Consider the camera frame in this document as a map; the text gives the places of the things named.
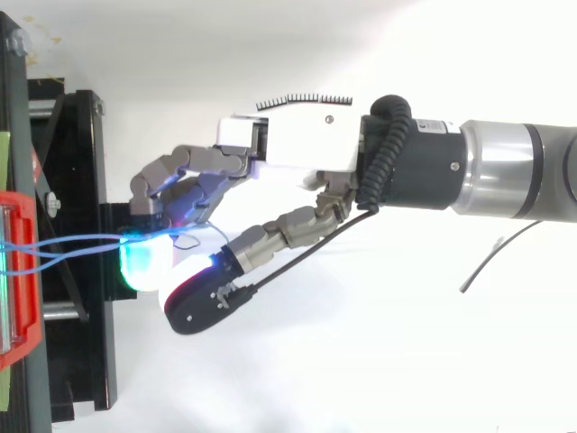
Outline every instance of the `blue wire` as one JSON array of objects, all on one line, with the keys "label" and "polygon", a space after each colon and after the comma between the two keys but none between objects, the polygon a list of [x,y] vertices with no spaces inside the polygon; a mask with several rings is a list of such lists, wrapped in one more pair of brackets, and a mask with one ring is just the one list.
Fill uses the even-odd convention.
[{"label": "blue wire", "polygon": [[[227,243],[229,243],[228,236],[220,228],[218,228],[217,226],[213,225],[210,222],[206,222],[202,225],[196,225],[196,226],[172,227],[172,228],[160,230],[158,232],[153,232],[153,233],[150,233],[147,235],[130,235],[130,234],[127,234],[127,235],[108,235],[108,234],[69,235],[69,236],[56,237],[56,238],[48,239],[45,241],[35,242],[32,244],[13,244],[13,243],[6,242],[6,241],[0,241],[0,245],[2,245],[2,248],[0,248],[0,253],[10,253],[12,251],[21,251],[21,252],[24,252],[24,253],[27,253],[30,255],[35,255],[38,257],[46,257],[46,258],[52,259],[52,260],[46,262],[45,264],[42,264],[40,266],[37,266],[35,268],[31,268],[31,269],[26,269],[26,270],[22,270],[22,271],[0,271],[0,275],[17,277],[17,276],[22,276],[22,275],[29,275],[31,273],[41,272],[41,271],[44,271],[45,269],[50,268],[51,266],[53,266],[57,263],[59,263],[63,260],[69,259],[69,258],[79,257],[82,255],[104,253],[107,251],[113,251],[113,250],[119,248],[121,245],[148,241],[148,240],[150,240],[154,237],[158,237],[160,235],[166,235],[166,234],[168,234],[168,235],[184,235],[184,236],[196,239],[194,236],[187,235],[186,233],[183,233],[183,232],[188,232],[191,230],[200,230],[202,228],[205,228],[206,226],[213,228],[216,232],[218,232],[225,239],[225,241]],[[37,251],[37,250],[33,249],[33,248],[37,248],[40,246],[45,246],[45,245],[49,245],[49,244],[56,244],[56,243],[60,243],[60,242],[75,242],[75,241],[102,240],[102,239],[118,240],[118,241],[126,239],[126,241],[125,242],[112,243],[112,244],[105,244],[105,245],[97,245],[97,246],[88,247],[88,248],[81,248],[81,249],[71,251],[68,253],[45,253],[45,252]]]},{"label": "blue wire", "polygon": [[[120,246],[119,244],[101,245],[102,249],[99,251],[99,253],[103,253],[105,251],[115,250],[119,246]],[[22,275],[30,275],[31,273],[42,272],[42,271],[50,268],[51,266],[54,266],[55,264],[62,262],[63,260],[71,259],[73,257],[79,257],[80,255],[86,255],[86,254],[82,253],[81,250],[72,251],[70,253],[61,254],[60,257],[52,259],[49,262],[46,262],[45,264],[42,264],[42,265],[37,266],[35,268],[24,269],[22,271],[2,271],[2,272],[0,272],[0,275],[7,275],[9,277],[20,277]]]}]

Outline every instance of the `red plastic part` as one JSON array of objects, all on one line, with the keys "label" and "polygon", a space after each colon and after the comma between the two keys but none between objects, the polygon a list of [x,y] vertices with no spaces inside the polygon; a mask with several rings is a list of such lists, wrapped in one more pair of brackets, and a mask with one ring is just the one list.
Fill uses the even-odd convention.
[{"label": "red plastic part", "polygon": [[[34,200],[18,192],[0,191],[0,206],[10,207],[10,242],[36,242],[36,208]],[[11,252],[10,271],[23,271],[38,266],[38,257]],[[11,277],[14,287],[16,333],[23,341],[0,355],[0,370],[27,356],[42,340],[41,294],[38,273]]]}]

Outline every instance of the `white wall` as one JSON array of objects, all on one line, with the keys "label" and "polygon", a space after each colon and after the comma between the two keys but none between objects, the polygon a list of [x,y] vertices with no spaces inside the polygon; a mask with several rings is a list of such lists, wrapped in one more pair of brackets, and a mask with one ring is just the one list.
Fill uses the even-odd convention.
[{"label": "white wall", "polygon": [[[211,144],[219,117],[293,91],[352,95],[364,112],[398,93],[424,118],[577,124],[571,0],[0,8],[31,31],[31,77],[64,76],[69,90],[105,99],[111,201],[127,200],[132,175],[176,144]],[[234,234],[307,201],[253,182],[214,220]],[[575,228],[528,232],[458,292],[495,240],[522,225],[383,209],[198,336],[173,334],[154,296],[116,303],[119,401],[97,414],[78,405],[78,419],[55,428],[574,431]]]}]

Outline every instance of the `metal rod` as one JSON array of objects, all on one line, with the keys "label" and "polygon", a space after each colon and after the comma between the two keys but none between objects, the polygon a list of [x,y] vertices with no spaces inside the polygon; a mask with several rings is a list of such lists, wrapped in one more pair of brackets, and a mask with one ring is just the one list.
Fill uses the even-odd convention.
[{"label": "metal rod", "polygon": [[[42,193],[42,190],[50,190],[50,187],[48,186],[48,182],[46,182],[46,177],[44,176],[44,171],[40,172],[40,176],[38,177],[38,182],[36,183],[36,193],[38,198],[40,199],[41,205],[42,205],[42,209],[44,209],[44,207],[46,206],[46,204],[44,203],[44,201],[42,200],[41,197],[45,197]],[[44,210],[44,212],[42,213],[41,217],[38,220],[38,224],[39,224],[39,229],[41,232],[44,233],[44,235],[46,236],[47,239],[53,239],[56,236],[56,232],[54,232],[54,227],[52,227],[52,224],[50,223],[50,220],[48,218],[48,212],[46,212],[46,210]],[[63,253],[63,250],[60,246],[60,244],[50,244],[48,245],[48,248],[50,249],[51,253]],[[66,260],[63,260],[62,262],[59,262],[56,265],[60,271],[60,278],[62,279],[62,282],[64,283],[64,287],[66,288],[66,291],[69,293],[70,296],[70,301],[76,305],[76,310],[78,312],[78,315],[80,317],[80,321],[87,323],[88,322],[88,314],[82,304],[82,297],[80,296],[80,291],[78,290],[78,285],[76,284],[76,280],[74,278],[74,275],[72,274],[72,270],[70,269],[69,263]]]},{"label": "metal rod", "polygon": [[44,320],[66,320],[78,318],[78,312],[72,301],[48,302],[44,304]]},{"label": "metal rod", "polygon": [[28,112],[31,119],[47,119],[52,115],[55,99],[30,101],[28,103]]},{"label": "metal rod", "polygon": [[38,145],[38,148],[36,150],[36,154],[38,156],[38,160],[40,161],[41,167],[44,167],[44,162],[46,162],[46,157],[48,156],[50,146],[54,141],[57,129],[64,123],[62,121],[63,120],[62,111],[64,108],[65,98],[66,98],[65,94],[61,94],[56,98],[56,100],[54,101],[54,106],[52,107],[52,111],[50,112],[50,119],[48,119],[48,122],[44,127],[44,133],[42,134],[40,144]]}]

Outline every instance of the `sticker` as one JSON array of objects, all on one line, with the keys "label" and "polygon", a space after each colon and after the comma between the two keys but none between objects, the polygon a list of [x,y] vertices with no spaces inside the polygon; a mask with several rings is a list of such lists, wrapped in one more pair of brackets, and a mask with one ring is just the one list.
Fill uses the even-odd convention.
[{"label": "sticker", "polygon": [[415,121],[417,122],[417,128],[420,133],[447,134],[444,122],[440,120],[415,119]]},{"label": "sticker", "polygon": [[0,133],[0,189],[6,189],[8,181],[8,158],[10,157],[10,133]]},{"label": "sticker", "polygon": [[449,134],[460,134],[461,128],[454,122],[445,122],[444,125],[447,127],[447,133]]},{"label": "sticker", "polygon": [[32,172],[34,173],[34,183],[38,183],[38,178],[40,177],[40,173],[42,171],[42,166],[40,165],[40,160],[38,159],[38,155],[36,155],[36,151],[32,149]]}]

